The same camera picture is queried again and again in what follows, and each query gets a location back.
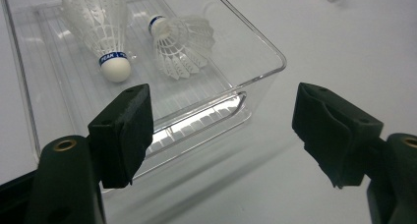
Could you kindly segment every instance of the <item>white surface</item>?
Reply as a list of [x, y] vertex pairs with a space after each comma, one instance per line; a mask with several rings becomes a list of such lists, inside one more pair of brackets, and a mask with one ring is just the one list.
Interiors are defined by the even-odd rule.
[[[283, 52], [287, 70], [246, 127], [108, 196], [109, 223], [370, 223], [368, 182], [333, 189], [293, 133], [297, 85], [342, 95], [385, 122], [383, 139], [417, 134], [416, 0], [229, 1]], [[10, 65], [0, 75], [2, 183], [32, 166]]]
[[125, 58], [109, 59], [101, 65], [101, 72], [104, 76], [114, 83], [127, 80], [131, 74], [131, 66]]
[[3, 12], [0, 13], [0, 184], [36, 168]]

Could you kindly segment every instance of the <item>transparent plastic box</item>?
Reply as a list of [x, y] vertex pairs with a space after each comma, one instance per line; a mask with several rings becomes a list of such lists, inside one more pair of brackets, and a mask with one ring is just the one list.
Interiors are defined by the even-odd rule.
[[[286, 65], [284, 56], [227, 0], [125, 0], [132, 12], [127, 40], [133, 73], [114, 84], [96, 57], [68, 32], [61, 0], [7, 0], [33, 153], [67, 135], [88, 135], [88, 123], [121, 91], [149, 84], [153, 143], [136, 178], [241, 125]], [[174, 80], [156, 67], [150, 16], [199, 15], [214, 29], [207, 66]]]

